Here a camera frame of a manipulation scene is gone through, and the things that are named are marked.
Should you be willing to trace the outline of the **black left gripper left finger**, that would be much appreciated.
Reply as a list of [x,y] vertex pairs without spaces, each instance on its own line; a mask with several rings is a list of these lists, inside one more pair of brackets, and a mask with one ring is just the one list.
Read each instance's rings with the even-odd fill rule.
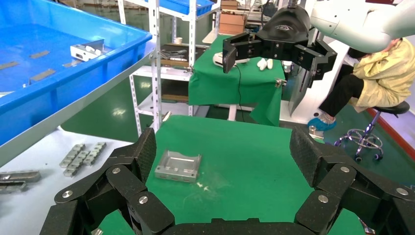
[[175,218],[146,186],[156,152],[152,128],[137,142],[115,149],[101,168],[55,195],[41,234],[90,235],[117,210],[135,234],[163,234]]

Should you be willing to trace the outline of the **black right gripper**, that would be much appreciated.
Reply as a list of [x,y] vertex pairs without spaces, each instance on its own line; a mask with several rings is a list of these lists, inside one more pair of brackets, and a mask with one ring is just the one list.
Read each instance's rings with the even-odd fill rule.
[[237,60],[291,61],[309,72],[307,86],[311,88],[314,81],[332,71],[337,52],[320,39],[308,47],[309,28],[309,15],[301,6],[278,10],[255,35],[243,32],[223,40],[223,73],[229,73]]

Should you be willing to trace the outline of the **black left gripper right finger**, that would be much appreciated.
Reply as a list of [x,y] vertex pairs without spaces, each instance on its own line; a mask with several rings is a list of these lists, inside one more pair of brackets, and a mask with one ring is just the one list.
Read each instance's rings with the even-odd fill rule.
[[292,130],[290,151],[314,189],[295,215],[297,224],[326,235],[345,209],[378,235],[414,234],[413,191],[360,166],[341,148],[315,141],[300,128]]

